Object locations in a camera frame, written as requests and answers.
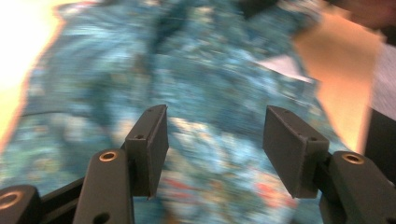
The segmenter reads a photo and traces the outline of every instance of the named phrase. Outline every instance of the patterned cloth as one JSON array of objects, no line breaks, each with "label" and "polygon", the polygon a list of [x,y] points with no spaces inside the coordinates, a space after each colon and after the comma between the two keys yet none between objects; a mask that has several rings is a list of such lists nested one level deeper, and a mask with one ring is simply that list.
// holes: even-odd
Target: patterned cloth
[{"label": "patterned cloth", "polygon": [[331,152],[346,148],[315,80],[256,63],[280,54],[300,61],[290,39],[318,20],[313,1],[280,1],[249,21],[236,0],[58,11],[66,24],[31,72],[28,104],[0,158],[2,188],[28,183],[45,194],[84,176],[92,154],[119,147],[146,108],[166,104],[170,150],[158,199],[136,199],[137,223],[159,223],[164,210],[182,223],[320,222],[317,202],[293,200],[262,150],[266,106],[299,115]]}]

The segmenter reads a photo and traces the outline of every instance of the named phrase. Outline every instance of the table surface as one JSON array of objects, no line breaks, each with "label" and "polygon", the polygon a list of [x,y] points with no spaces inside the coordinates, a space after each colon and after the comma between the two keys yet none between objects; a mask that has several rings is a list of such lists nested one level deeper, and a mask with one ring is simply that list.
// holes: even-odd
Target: table surface
[{"label": "table surface", "polygon": [[[24,106],[27,71],[62,27],[53,7],[72,0],[8,1],[1,43],[5,62],[0,76],[0,153]],[[344,19],[335,8],[323,21],[295,36],[294,46],[308,73],[320,81],[318,98],[346,145],[362,151],[369,116],[375,57],[382,37]]]}]

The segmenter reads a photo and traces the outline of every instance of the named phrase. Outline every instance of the crumpled fabric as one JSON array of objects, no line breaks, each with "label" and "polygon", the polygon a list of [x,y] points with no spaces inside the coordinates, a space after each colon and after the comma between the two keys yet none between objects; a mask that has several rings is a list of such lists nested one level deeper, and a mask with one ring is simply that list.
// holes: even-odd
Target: crumpled fabric
[{"label": "crumpled fabric", "polygon": [[259,64],[287,54],[319,20],[315,3],[285,0],[246,21],[235,0],[118,0],[58,8],[65,26],[30,73],[27,106],[0,158],[0,186],[41,194],[85,175],[120,147],[146,108],[168,106],[168,151],[156,200],[135,199],[137,223],[320,222],[318,201],[293,200],[262,150],[265,108],[284,107],[346,147],[317,82]]}]

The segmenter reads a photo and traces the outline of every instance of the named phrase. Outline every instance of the black mechanical part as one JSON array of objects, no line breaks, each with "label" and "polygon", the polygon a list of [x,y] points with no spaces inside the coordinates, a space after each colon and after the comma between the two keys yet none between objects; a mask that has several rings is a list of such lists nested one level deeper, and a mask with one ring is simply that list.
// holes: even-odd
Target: black mechanical part
[{"label": "black mechanical part", "polygon": [[[95,154],[86,177],[41,198],[29,185],[1,189],[0,223],[134,223],[132,196],[154,196],[160,180],[168,149],[166,105],[146,110],[128,136],[120,149]],[[131,194],[131,186],[138,190]]]},{"label": "black mechanical part", "polygon": [[146,110],[125,138],[134,196],[155,196],[169,148],[166,105]]},{"label": "black mechanical part", "polygon": [[281,107],[267,107],[263,149],[293,198],[316,198],[314,175],[326,161],[329,140]]},{"label": "black mechanical part", "polygon": [[321,136],[303,123],[286,109],[267,107],[263,147],[291,196],[311,197],[312,189],[320,189],[325,224],[395,224],[396,189],[378,167],[354,152],[331,155]]},{"label": "black mechanical part", "polygon": [[346,223],[396,223],[396,189],[368,158],[337,151],[329,165]]},{"label": "black mechanical part", "polygon": [[0,223],[38,223],[41,218],[41,201],[35,187],[12,186],[0,190]]},{"label": "black mechanical part", "polygon": [[110,149],[91,158],[73,223],[131,223],[126,153]]}]

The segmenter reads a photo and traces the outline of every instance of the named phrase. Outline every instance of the blue floral fabric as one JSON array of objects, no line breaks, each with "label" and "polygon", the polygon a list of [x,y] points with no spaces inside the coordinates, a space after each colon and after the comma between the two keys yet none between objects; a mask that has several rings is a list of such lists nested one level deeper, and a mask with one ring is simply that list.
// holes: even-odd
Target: blue floral fabric
[{"label": "blue floral fabric", "polygon": [[[120,147],[141,113],[168,105],[170,149],[158,199],[135,199],[137,223],[320,222],[293,200],[262,150],[267,105],[285,107],[346,149],[316,81],[259,64],[297,62],[291,37],[318,20],[312,1],[281,1],[246,21],[234,0],[118,0],[66,5],[57,40],[31,72],[28,101],[0,157],[0,186],[48,193]],[[300,64],[302,73],[309,77]]]}]

